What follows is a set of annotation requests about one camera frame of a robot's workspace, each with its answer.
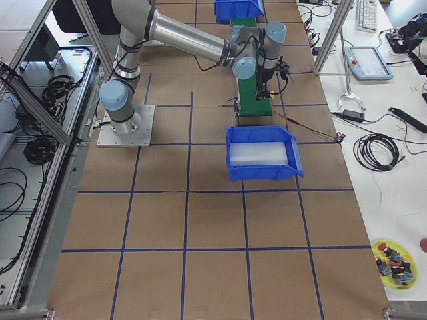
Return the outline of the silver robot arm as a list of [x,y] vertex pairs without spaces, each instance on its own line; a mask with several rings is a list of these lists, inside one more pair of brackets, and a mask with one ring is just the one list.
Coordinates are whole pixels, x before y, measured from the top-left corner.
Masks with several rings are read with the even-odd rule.
[[132,100],[141,70],[139,54],[144,43],[161,41],[195,56],[230,68],[239,80],[256,78],[255,98],[270,97],[266,83],[275,72],[287,80],[289,66],[280,56],[287,29],[273,21],[264,28],[233,26],[231,39],[222,39],[165,16],[152,1],[112,1],[121,25],[117,61],[111,79],[101,86],[99,98],[118,135],[140,131],[143,119]]

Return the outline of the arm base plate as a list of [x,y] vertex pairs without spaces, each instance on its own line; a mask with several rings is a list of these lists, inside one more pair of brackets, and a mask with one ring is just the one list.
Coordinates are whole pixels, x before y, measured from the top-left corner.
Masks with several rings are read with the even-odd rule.
[[149,147],[155,105],[136,105],[133,117],[123,123],[111,120],[105,112],[103,120],[109,124],[102,125],[97,140],[98,147]]

